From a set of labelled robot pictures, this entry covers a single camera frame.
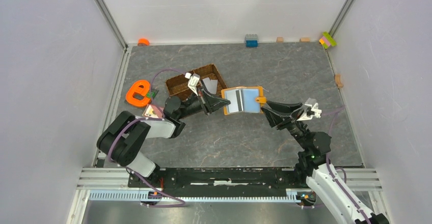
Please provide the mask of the grey card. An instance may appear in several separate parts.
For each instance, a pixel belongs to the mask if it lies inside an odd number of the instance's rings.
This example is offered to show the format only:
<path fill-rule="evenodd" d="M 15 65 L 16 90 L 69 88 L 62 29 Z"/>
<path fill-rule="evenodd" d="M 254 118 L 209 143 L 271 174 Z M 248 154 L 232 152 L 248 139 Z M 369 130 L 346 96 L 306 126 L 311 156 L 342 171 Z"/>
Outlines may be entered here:
<path fill-rule="evenodd" d="M 206 88 L 207 88 L 207 90 L 208 90 L 209 93 L 216 94 L 217 90 L 218 90 L 218 80 L 217 79 L 212 79 L 212 81 L 213 81 L 213 85 L 209 86 L 209 87 L 206 86 Z"/>

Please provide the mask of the white card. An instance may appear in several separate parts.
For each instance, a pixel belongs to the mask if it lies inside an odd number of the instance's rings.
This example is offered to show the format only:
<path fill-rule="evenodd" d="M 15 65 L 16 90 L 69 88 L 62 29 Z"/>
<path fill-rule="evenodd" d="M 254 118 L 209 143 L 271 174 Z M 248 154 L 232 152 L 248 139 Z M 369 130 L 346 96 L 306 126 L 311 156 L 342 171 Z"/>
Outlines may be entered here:
<path fill-rule="evenodd" d="M 213 85 L 213 81 L 209 77 L 202 79 L 202 81 L 203 81 L 203 84 L 206 85 L 207 87 Z"/>

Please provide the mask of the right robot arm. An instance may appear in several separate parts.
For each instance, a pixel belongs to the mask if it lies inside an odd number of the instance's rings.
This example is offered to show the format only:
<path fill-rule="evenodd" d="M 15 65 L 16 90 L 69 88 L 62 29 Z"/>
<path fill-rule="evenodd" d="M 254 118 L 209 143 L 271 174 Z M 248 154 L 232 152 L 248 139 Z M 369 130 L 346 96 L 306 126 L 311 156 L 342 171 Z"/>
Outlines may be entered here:
<path fill-rule="evenodd" d="M 305 122 L 322 114 L 315 99 L 291 104 L 268 100 L 261 111 L 270 127 L 288 130 L 303 148 L 294 167 L 294 181 L 312 189 L 338 223 L 389 223 L 384 214 L 374 213 L 356 197 L 337 174 L 329 159 L 331 136 L 308 129 Z"/>

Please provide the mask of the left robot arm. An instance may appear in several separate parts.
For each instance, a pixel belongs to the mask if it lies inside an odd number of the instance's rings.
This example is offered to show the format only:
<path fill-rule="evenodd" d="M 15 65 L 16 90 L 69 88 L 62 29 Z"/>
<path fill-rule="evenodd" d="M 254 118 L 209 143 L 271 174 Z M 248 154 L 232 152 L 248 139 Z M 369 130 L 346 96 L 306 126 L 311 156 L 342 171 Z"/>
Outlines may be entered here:
<path fill-rule="evenodd" d="M 146 186 L 154 187 L 160 181 L 160 167 L 141 152 L 144 141 L 176 138 L 185 127 L 183 118 L 199 112 L 211 114 L 229 104 L 229 100 L 199 87 L 185 100 L 178 96 L 167 98 L 161 118 L 137 117 L 122 111 L 98 138 L 96 146 L 108 160 L 140 174 Z"/>

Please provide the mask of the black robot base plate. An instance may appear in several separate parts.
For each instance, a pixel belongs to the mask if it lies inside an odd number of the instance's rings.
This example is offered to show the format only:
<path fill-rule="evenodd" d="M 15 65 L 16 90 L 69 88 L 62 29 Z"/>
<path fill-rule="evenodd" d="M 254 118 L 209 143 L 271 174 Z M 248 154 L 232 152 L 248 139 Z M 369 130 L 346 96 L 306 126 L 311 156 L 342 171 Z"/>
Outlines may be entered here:
<path fill-rule="evenodd" d="M 291 167 L 167 167 L 146 180 L 177 198 L 283 197 L 287 189 L 308 188 Z"/>

